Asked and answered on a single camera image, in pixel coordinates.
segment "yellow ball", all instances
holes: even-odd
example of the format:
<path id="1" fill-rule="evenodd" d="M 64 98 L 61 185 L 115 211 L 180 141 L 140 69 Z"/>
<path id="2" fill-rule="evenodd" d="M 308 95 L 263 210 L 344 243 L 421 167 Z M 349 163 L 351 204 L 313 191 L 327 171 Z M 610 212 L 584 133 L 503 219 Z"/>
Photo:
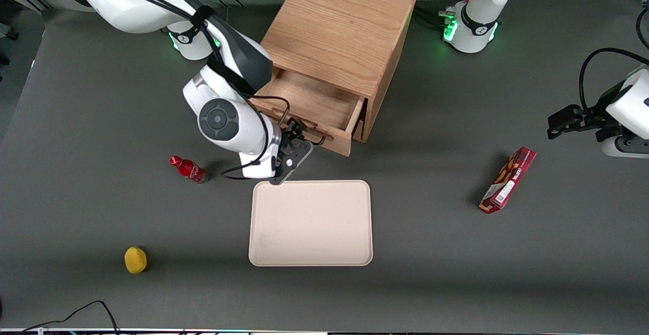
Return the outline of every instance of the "yellow ball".
<path id="1" fill-rule="evenodd" d="M 137 246 L 129 247 L 124 254 L 124 263 L 129 273 L 142 273 L 147 267 L 147 255 Z"/>

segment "white robotic arm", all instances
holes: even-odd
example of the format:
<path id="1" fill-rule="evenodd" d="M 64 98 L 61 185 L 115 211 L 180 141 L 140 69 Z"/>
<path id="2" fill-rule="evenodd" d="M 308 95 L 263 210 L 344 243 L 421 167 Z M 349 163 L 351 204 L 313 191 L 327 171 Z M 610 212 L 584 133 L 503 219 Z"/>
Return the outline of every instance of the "white robotic arm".
<path id="1" fill-rule="evenodd" d="M 617 52 L 617 49 L 605 49 Z M 598 130 L 597 141 L 611 157 L 649 159 L 649 70 L 643 65 L 610 88 L 592 107 L 571 104 L 548 118 L 548 138 Z"/>
<path id="2" fill-rule="evenodd" d="M 498 16 L 509 0 L 460 0 L 443 16 L 451 18 L 444 41 L 463 53 L 477 53 L 493 39 Z"/>
<path id="3" fill-rule="evenodd" d="M 197 0 L 80 0 L 109 24 L 129 33 L 169 28 L 183 56 L 208 64 L 183 88 L 201 134 L 239 153 L 245 178 L 281 183 L 313 150 L 301 123 L 288 130 L 259 113 L 248 98 L 272 77 L 272 62 L 257 42 L 240 34 Z"/>

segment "bottle cap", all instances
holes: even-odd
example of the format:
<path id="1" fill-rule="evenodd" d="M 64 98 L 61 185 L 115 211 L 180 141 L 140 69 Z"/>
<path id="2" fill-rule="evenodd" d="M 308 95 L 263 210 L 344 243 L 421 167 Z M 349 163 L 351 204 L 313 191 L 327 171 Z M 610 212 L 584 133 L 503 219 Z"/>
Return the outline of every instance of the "bottle cap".
<path id="1" fill-rule="evenodd" d="M 181 158 L 177 157 L 176 155 L 169 158 L 169 164 L 171 164 L 173 166 L 181 166 L 181 163 L 183 163 L 183 160 Z"/>

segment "barcode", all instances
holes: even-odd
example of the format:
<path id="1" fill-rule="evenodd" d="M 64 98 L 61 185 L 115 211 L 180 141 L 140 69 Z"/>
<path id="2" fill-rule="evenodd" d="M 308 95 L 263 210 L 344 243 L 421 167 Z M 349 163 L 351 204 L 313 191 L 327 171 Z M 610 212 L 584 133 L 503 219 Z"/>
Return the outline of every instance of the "barcode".
<path id="1" fill-rule="evenodd" d="M 496 197 L 496 202 L 503 203 L 507 198 L 507 196 L 509 196 L 510 192 L 512 191 L 512 188 L 514 188 L 514 182 L 510 180 L 505 184 L 505 187 L 502 187 L 500 194 L 498 194 L 498 196 Z"/>

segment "gray table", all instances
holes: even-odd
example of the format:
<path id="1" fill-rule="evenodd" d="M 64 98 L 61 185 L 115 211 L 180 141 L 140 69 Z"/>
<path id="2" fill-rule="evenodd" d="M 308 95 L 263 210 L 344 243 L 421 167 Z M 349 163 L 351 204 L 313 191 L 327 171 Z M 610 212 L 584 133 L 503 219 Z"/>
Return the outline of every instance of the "gray table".
<path id="1" fill-rule="evenodd" d="M 512 1 L 479 55 L 413 21 L 369 142 L 350 158 L 318 150 L 292 176 L 371 185 L 375 254 L 364 268 L 248 263 L 255 182 L 197 187 L 167 163 L 236 163 L 201 137 L 183 100 L 203 63 L 158 32 L 45 14 L 0 151 L 2 325 L 101 299 L 122 327 L 647 333 L 649 162 L 606 157 L 593 133 L 545 133 L 547 116 L 578 101 L 591 51 L 647 54 L 639 11 L 639 0 Z M 232 24 L 259 40 L 274 12 L 235 10 Z M 589 100 L 635 66 L 599 56 Z M 523 145 L 538 152 L 525 180 L 505 210 L 481 213 Z M 127 273 L 130 245 L 148 248 L 150 272 Z M 94 308 L 69 325 L 109 322 Z"/>

